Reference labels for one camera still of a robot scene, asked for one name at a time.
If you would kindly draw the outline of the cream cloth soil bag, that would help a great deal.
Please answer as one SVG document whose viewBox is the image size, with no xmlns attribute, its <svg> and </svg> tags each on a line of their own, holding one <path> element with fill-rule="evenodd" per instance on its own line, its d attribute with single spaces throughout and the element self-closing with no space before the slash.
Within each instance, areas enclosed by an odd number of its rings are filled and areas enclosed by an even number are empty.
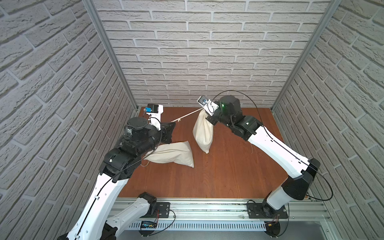
<svg viewBox="0 0 384 240">
<path fill-rule="evenodd" d="M 192 149 L 188 141 L 161 145 L 145 160 L 157 164 L 176 163 L 191 168 L 195 167 Z"/>
<path fill-rule="evenodd" d="M 209 115 L 204 109 L 199 112 L 193 128 L 193 136 L 200 149 L 208 154 L 214 137 L 214 126 L 206 119 Z"/>
</svg>

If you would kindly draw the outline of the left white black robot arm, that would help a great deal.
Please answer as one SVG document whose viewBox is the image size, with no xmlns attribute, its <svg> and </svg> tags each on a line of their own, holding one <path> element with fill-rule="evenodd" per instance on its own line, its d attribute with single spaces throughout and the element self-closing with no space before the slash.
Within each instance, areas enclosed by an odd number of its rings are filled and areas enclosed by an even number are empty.
<svg viewBox="0 0 384 240">
<path fill-rule="evenodd" d="M 60 240 L 115 240 L 137 219 L 155 212 L 157 199 L 142 193 L 116 217 L 108 215 L 121 190 L 142 160 L 153 154 L 160 144 L 170 144 L 175 123 L 161 123 L 134 117 L 102 161 L 94 190 L 74 227 Z"/>
</svg>

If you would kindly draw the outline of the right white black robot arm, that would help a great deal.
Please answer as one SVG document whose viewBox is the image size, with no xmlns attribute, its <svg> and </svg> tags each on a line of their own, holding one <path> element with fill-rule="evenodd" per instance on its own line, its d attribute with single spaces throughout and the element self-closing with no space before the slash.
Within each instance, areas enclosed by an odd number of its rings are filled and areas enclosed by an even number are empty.
<svg viewBox="0 0 384 240">
<path fill-rule="evenodd" d="M 288 174 L 288 178 L 263 200 L 261 210 L 265 217 L 273 218 L 285 204 L 303 200 L 320 167 L 316 159 L 308 159 L 276 138 L 253 116 L 244 116 L 240 100 L 232 95 L 211 101 L 204 96 L 198 103 L 208 113 L 211 124 L 222 123 L 233 134 L 264 151 Z"/>
</svg>

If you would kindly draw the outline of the left small electronics board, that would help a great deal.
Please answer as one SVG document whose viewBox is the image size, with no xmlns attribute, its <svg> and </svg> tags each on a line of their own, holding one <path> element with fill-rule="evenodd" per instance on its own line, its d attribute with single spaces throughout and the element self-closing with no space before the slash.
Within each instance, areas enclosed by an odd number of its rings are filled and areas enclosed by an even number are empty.
<svg viewBox="0 0 384 240">
<path fill-rule="evenodd" d="M 158 223 L 153 221 L 142 221 L 140 224 L 139 233 L 142 237 L 148 237 L 155 232 Z"/>
</svg>

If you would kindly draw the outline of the small electronics board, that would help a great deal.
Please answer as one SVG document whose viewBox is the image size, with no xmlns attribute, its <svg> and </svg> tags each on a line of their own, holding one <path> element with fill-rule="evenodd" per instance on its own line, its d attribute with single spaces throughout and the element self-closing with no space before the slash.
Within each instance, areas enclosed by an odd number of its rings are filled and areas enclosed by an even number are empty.
<svg viewBox="0 0 384 240">
<path fill-rule="evenodd" d="M 276 238 L 281 231 L 281 224 L 279 222 L 265 222 L 265 233 L 271 238 Z"/>
<path fill-rule="evenodd" d="M 158 223 L 153 221 L 142 221 L 140 224 L 139 233 L 142 237 L 148 237 L 155 232 Z"/>
</svg>

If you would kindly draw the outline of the right small electronics board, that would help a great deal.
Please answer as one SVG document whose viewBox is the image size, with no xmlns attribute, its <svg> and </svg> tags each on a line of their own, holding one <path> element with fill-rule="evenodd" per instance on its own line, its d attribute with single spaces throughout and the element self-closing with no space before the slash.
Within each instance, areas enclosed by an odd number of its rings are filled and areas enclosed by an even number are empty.
<svg viewBox="0 0 384 240">
<path fill-rule="evenodd" d="M 281 231 L 281 224 L 279 222 L 265 222 L 265 233 L 271 238 L 276 238 Z"/>
</svg>

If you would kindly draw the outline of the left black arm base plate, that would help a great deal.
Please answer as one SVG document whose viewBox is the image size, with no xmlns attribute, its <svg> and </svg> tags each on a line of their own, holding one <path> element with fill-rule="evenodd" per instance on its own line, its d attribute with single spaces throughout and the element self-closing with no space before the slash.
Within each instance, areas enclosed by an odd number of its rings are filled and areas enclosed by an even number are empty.
<svg viewBox="0 0 384 240">
<path fill-rule="evenodd" d="M 160 218 L 167 219 L 170 214 L 170 202 L 156 202 L 150 205 L 150 208 L 143 218 Z"/>
</svg>

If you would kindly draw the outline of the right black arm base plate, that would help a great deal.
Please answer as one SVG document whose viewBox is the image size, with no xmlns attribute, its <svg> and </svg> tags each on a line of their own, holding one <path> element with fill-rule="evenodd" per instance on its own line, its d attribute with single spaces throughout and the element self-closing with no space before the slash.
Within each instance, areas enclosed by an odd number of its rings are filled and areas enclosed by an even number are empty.
<svg viewBox="0 0 384 240">
<path fill-rule="evenodd" d="M 288 211 L 285 207 L 281 207 L 279 210 L 270 208 L 263 203 L 246 203 L 247 213 L 250 219 L 288 219 Z"/>
</svg>

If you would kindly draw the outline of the aluminium front mounting rail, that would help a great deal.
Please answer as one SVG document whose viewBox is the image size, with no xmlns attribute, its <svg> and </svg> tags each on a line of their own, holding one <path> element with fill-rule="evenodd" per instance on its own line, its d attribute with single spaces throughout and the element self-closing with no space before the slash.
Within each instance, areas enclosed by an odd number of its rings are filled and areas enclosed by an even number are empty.
<svg viewBox="0 0 384 240">
<path fill-rule="evenodd" d="M 170 209 L 181 221 L 258 221 L 266 220 L 262 200 L 157 198 L 170 203 Z M 278 212 L 279 221 L 328 222 L 331 216 L 324 204 L 310 200 L 291 201 Z"/>
</svg>

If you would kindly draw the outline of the left aluminium corner post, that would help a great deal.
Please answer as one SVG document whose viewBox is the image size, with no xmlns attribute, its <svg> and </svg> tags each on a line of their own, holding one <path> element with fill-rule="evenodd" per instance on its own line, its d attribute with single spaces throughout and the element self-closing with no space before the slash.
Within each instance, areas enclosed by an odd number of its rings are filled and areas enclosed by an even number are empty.
<svg viewBox="0 0 384 240">
<path fill-rule="evenodd" d="M 112 66 L 114 67 L 115 71 L 116 71 L 116 74 L 118 76 L 118 79 L 120 80 L 122 86 L 123 86 L 123 89 L 132 105 L 132 108 L 134 109 L 135 112 L 138 111 L 138 104 L 136 103 L 135 101 L 135 98 L 131 92 L 131 89 L 127 83 L 127 80 L 125 78 L 125 75 L 123 73 L 123 70 L 122 70 L 122 67 L 119 63 L 119 60 L 117 58 L 117 55 L 114 51 L 114 48 L 111 44 L 111 41 L 108 37 L 108 34 L 107 34 L 107 31 L 105 30 L 104 28 L 104 25 L 103 25 L 103 22 L 98 14 L 98 11 L 96 9 L 96 6 L 94 4 L 93 1 L 91 0 L 84 0 L 83 1 L 84 5 L 85 5 L 85 8 L 95 26 L 95 29 L 99 35 L 99 38 L 105 48 L 105 51 L 112 63 Z"/>
</svg>

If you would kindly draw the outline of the aluminium corner post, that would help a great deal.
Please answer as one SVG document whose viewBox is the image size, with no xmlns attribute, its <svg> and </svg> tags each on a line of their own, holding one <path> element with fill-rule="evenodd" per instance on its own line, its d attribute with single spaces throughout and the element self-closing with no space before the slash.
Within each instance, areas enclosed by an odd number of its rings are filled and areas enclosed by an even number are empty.
<svg viewBox="0 0 384 240">
<path fill-rule="evenodd" d="M 94 4 L 93 1 L 91 0 L 84 0 L 83 1 L 84 5 L 85 5 L 85 8 L 95 26 L 95 29 L 99 35 L 99 38 L 105 48 L 105 51 L 112 63 L 112 66 L 114 67 L 115 71 L 116 71 L 116 74 L 118 76 L 118 79 L 120 80 L 122 86 L 123 86 L 123 89 L 132 105 L 132 108 L 134 109 L 135 112 L 138 111 L 138 104 L 136 103 L 135 101 L 135 98 L 131 92 L 131 89 L 127 83 L 127 80 L 125 78 L 125 75 L 123 73 L 123 70 L 122 70 L 122 67 L 119 63 L 119 60 L 117 58 L 117 55 L 114 51 L 114 48 L 111 44 L 111 41 L 108 37 L 108 34 L 107 34 L 107 31 L 105 30 L 104 28 L 104 25 L 103 25 L 103 22 L 98 14 L 98 11 L 96 9 L 96 6 Z"/>
<path fill-rule="evenodd" d="M 305 48 L 303 49 L 303 52 L 301 53 L 297 63 L 295 64 L 294 68 L 292 69 L 290 75 L 288 76 L 288 79 L 286 80 L 284 86 L 282 87 L 277 99 L 275 100 L 273 106 L 271 107 L 271 111 L 274 114 L 274 112 L 277 110 L 283 96 L 288 91 L 288 88 L 290 87 L 291 83 L 293 82 L 295 76 L 301 69 L 303 63 L 306 61 L 307 57 L 312 52 L 313 48 L 315 47 L 316 43 L 320 39 L 320 36 L 322 35 L 325 28 L 328 26 L 330 20 L 332 19 L 334 13 L 338 9 L 339 5 L 341 4 L 341 0 L 332 0 L 328 4 L 323 16 L 321 17 L 319 23 L 317 24 L 313 34 L 311 35 L 309 41 L 307 42 Z"/>
</svg>

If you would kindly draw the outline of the right aluminium corner post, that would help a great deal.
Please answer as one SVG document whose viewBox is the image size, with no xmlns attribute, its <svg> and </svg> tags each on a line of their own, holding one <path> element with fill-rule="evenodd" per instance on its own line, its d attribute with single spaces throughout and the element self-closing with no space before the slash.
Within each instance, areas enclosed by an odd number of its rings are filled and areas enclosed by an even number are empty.
<svg viewBox="0 0 384 240">
<path fill-rule="evenodd" d="M 316 43 L 320 39 L 320 36 L 322 35 L 325 28 L 328 26 L 330 20 L 332 19 L 334 13 L 338 9 L 339 5 L 341 4 L 341 0 L 332 0 L 328 4 L 323 16 L 321 17 L 319 23 L 317 24 L 313 34 L 311 35 L 309 41 L 307 42 L 305 48 L 303 49 L 303 52 L 301 53 L 297 63 L 295 64 L 294 68 L 292 69 L 290 75 L 288 76 L 288 79 L 286 80 L 284 86 L 282 87 L 277 99 L 275 100 L 273 106 L 271 107 L 271 111 L 274 114 L 274 112 L 277 110 L 283 96 L 288 91 L 288 88 L 290 87 L 291 83 L 293 82 L 295 76 L 301 69 L 303 63 L 306 61 L 307 57 L 312 52 L 313 48 L 315 47 Z"/>
</svg>

